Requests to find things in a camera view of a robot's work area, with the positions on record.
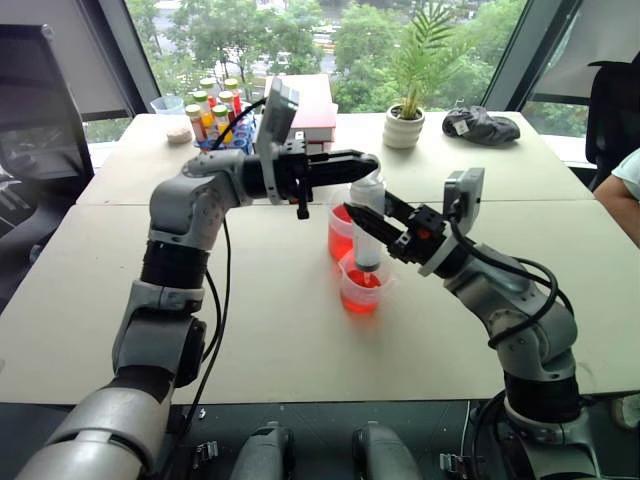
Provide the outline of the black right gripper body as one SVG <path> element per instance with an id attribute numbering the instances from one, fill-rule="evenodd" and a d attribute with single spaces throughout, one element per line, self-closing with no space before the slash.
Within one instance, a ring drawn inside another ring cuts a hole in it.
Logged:
<path id="1" fill-rule="evenodd" d="M 435 255 L 446 239 L 444 217 L 426 204 L 388 205 L 387 214 L 405 227 L 387 248 L 392 258 L 423 265 Z"/>

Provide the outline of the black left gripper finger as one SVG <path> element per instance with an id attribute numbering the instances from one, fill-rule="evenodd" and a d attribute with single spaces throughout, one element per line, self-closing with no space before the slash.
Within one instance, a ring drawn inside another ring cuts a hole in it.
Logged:
<path id="1" fill-rule="evenodd" d="M 308 159 L 311 164 L 317 165 L 358 165 L 367 169 L 378 169 L 380 166 L 376 156 L 354 149 L 312 153 Z"/>
<path id="2" fill-rule="evenodd" d="M 316 166 L 309 173 L 309 186 L 318 187 L 352 183 L 377 171 L 369 166 Z"/>

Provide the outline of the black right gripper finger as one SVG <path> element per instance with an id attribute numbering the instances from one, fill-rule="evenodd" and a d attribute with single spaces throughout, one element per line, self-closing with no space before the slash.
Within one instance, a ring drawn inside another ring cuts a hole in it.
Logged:
<path id="1" fill-rule="evenodd" d="M 369 207 L 359 206 L 352 203 L 345 203 L 344 206 L 353 222 L 367 234 L 384 244 L 388 250 L 406 249 L 405 233 L 390 223 L 387 223 L 384 219 L 384 216 L 389 214 L 391 218 L 405 223 L 405 208 L 387 205 L 385 207 L 385 213 L 380 215 Z"/>
<path id="2" fill-rule="evenodd" d="M 387 217 L 398 221 L 410 221 L 415 208 L 404 202 L 391 192 L 385 193 L 384 213 Z"/>

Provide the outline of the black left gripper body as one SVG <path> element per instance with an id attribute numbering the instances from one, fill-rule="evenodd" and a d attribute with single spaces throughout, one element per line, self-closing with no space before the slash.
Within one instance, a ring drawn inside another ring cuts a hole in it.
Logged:
<path id="1" fill-rule="evenodd" d="M 296 133 L 280 146 L 274 160 L 274 171 L 280 199 L 297 206 L 296 215 L 299 220 L 308 219 L 308 204 L 313 200 L 313 193 L 303 133 Z"/>

